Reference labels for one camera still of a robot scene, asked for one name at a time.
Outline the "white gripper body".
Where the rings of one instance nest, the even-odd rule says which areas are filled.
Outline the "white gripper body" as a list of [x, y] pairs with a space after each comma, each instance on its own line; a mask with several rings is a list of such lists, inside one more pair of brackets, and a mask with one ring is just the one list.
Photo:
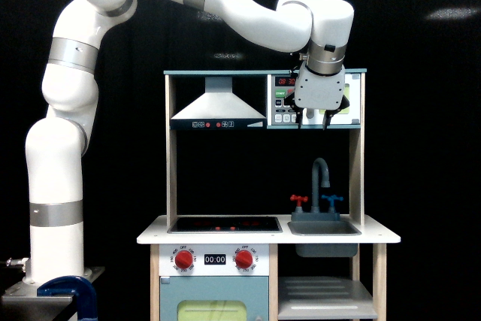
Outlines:
[[318, 75], [301, 64], [295, 81], [294, 103], [299, 108], [335, 110], [344, 94], [345, 68], [335, 75]]

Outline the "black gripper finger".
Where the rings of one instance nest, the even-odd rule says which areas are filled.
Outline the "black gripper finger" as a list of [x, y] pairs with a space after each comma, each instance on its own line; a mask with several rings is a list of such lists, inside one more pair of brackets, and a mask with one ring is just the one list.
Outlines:
[[303, 109], [296, 105], [295, 103], [295, 92], [291, 91], [284, 97], [284, 105], [290, 107], [290, 110], [294, 114], [293, 122], [300, 129], [303, 119]]
[[324, 112], [324, 117], [323, 117], [323, 121], [322, 121], [322, 126], [324, 129], [327, 129], [330, 124], [331, 124], [331, 119], [333, 118], [334, 115], [340, 113], [342, 110], [344, 110], [345, 108], [348, 108], [349, 107], [349, 100], [348, 98], [344, 95], [340, 101], [340, 104], [339, 106], [334, 109], [334, 110], [326, 110]]

